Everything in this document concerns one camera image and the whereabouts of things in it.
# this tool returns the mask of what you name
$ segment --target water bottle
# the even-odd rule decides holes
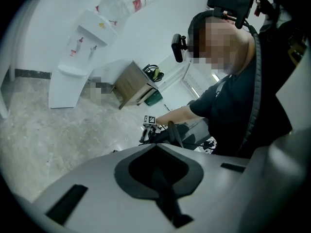
[[[97,7],[100,15],[106,17],[113,26],[125,24],[137,11],[155,0],[101,0]]]

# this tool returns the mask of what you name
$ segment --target small wooden table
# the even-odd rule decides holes
[[[114,86],[123,97],[119,109],[126,105],[140,105],[158,90],[134,61],[125,69]]]

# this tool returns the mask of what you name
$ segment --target black t-shirt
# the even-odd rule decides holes
[[[262,48],[261,105],[253,132],[238,155],[245,158],[250,158],[256,148],[270,145],[276,138],[291,130],[289,120],[275,96],[289,76],[280,74],[287,59],[277,60],[280,56],[285,56],[273,51],[275,46],[266,43],[264,34],[259,37]],[[218,144],[213,153],[236,155],[246,133],[253,106],[255,72],[254,59],[240,75],[227,76],[218,81],[190,105],[193,113],[208,119],[208,131]],[[221,91],[217,92],[224,80]]]

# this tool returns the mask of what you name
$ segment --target person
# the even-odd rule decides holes
[[[210,17],[210,12],[195,16],[189,27],[188,49],[194,61],[205,58],[212,69],[226,74],[195,102],[157,118],[159,125],[175,124],[207,118],[209,134],[217,141],[213,154],[250,158],[254,150],[266,146],[292,128],[276,98],[294,67],[282,70],[288,56],[282,48],[282,38],[267,43],[266,33],[260,33],[262,48],[262,92],[259,116],[251,136],[242,149],[254,99],[256,46],[251,34],[238,30],[232,23]]]

